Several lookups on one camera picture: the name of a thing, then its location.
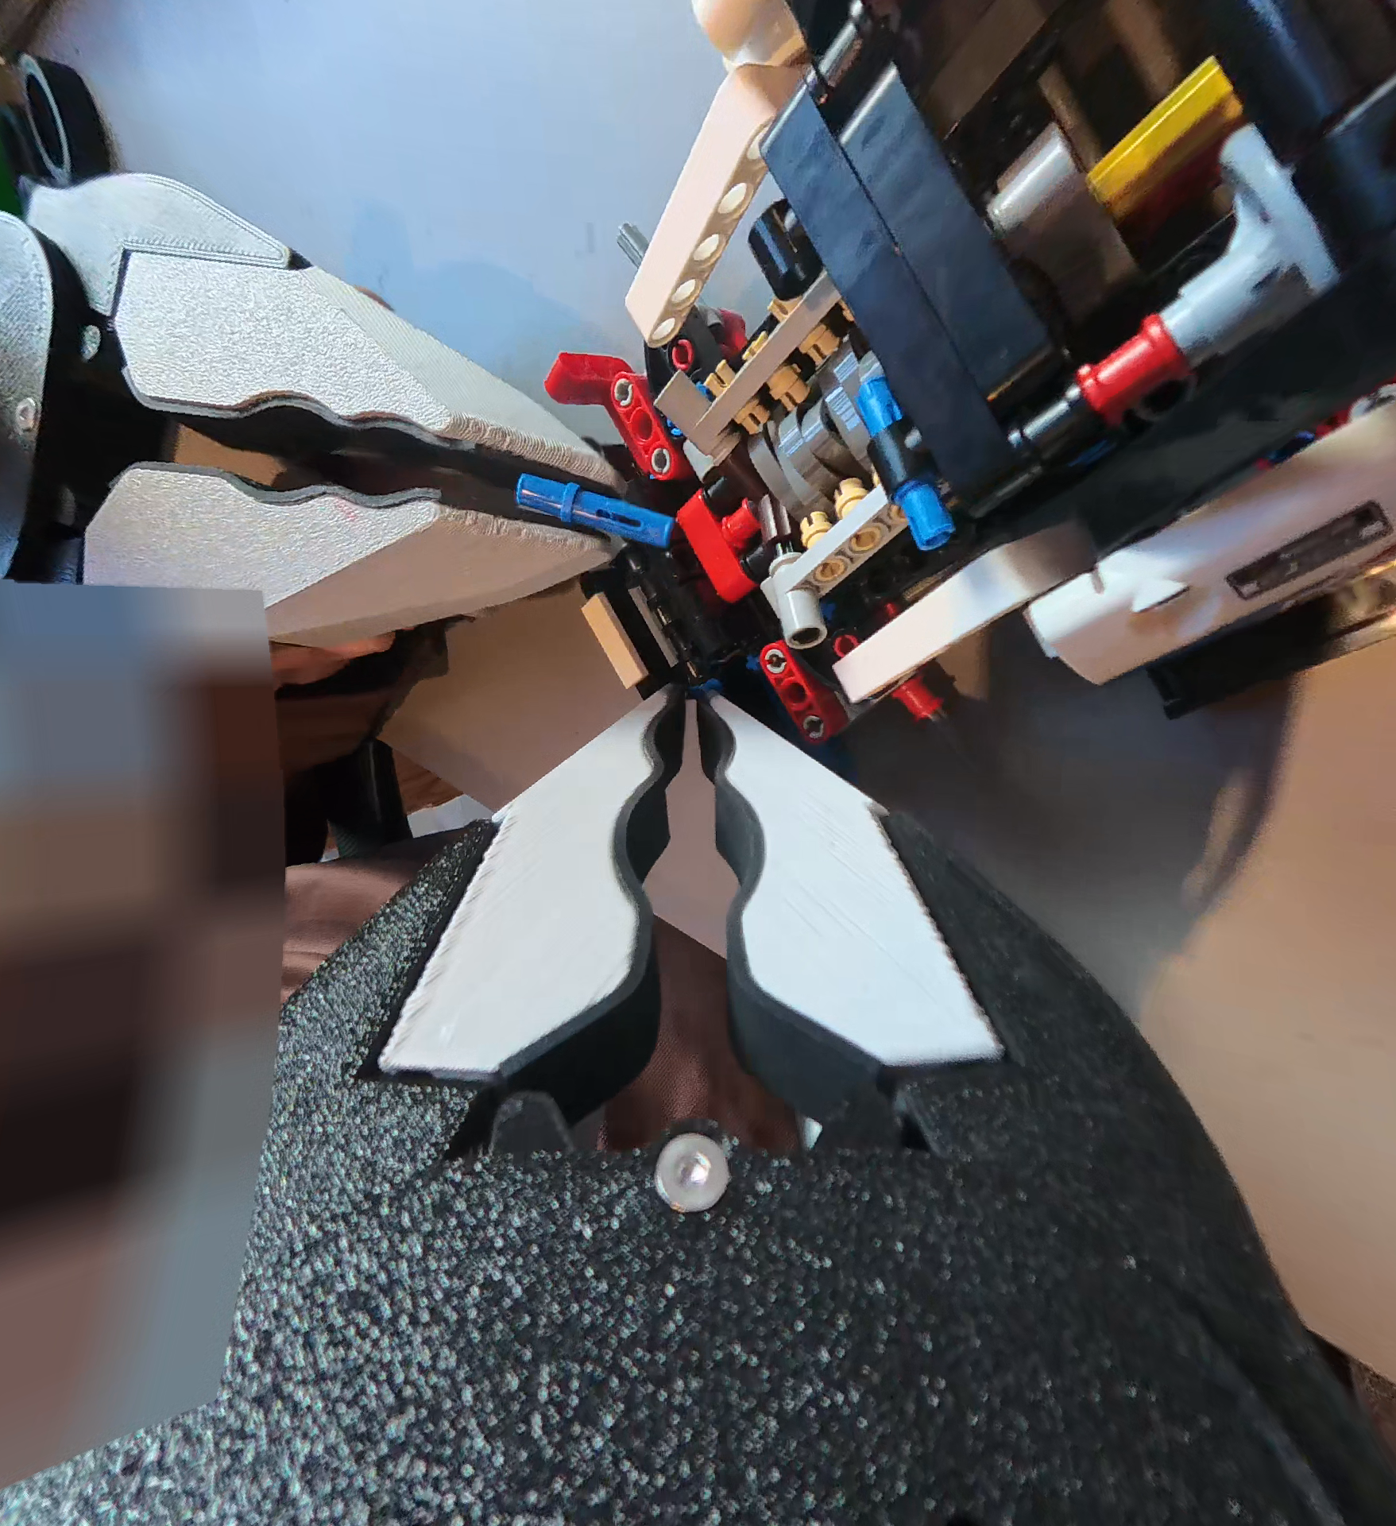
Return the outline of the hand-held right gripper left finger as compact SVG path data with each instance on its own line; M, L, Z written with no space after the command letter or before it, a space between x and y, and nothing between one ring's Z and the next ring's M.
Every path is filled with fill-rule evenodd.
M644 878L668 844L684 719L664 689L496 811L381 1070L589 1115L644 1067L658 1027Z

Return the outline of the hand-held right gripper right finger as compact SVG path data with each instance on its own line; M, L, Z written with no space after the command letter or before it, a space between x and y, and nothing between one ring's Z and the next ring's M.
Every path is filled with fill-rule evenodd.
M809 1118L902 1072L1003 1056L886 830L886 812L722 697L696 710L725 916L730 1035Z

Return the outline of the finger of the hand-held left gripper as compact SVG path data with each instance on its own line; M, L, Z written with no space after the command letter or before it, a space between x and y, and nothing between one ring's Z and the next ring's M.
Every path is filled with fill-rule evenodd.
M142 464L115 479L84 532L83 580L252 589L272 641L329 647L477 615L613 552L605 536L522 517L509 490L454 471L374 493Z
M285 410L623 485L543 403L323 269L129 251L113 328L131 391L160 410Z

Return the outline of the blue connector pin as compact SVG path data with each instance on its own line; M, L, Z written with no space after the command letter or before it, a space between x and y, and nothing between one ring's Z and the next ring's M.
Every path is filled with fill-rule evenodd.
M514 500L544 519L660 549L669 548L676 528L669 514L530 472L517 477Z

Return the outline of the toy brick race car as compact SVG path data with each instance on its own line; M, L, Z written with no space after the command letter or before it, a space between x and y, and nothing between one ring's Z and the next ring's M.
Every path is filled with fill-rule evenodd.
M725 60L560 354L660 549L626 689L764 682L820 748L1011 615L1166 714L1396 634L1396 3L692 3Z

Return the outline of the grey desk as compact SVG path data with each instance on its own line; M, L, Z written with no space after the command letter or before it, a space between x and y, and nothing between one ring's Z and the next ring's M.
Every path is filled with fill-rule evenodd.
M722 76L687 3L57 3L118 161L195 185L523 392L631 339ZM1396 637L1180 719L1025 621L950 742L846 753L1088 966L1221 1149L1302 1320L1396 1383Z

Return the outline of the person's left hand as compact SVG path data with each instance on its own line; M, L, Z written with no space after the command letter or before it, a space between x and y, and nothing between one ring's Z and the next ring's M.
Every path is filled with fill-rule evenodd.
M323 681L339 673L350 661L389 652L394 641L395 633L382 633L326 647L269 642L273 684L281 687Z

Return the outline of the black toy wheel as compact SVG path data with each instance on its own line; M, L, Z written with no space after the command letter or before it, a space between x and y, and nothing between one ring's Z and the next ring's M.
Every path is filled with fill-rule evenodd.
M17 179L67 187L115 171L107 128L75 68L22 52L9 72L20 102L0 105L0 139Z

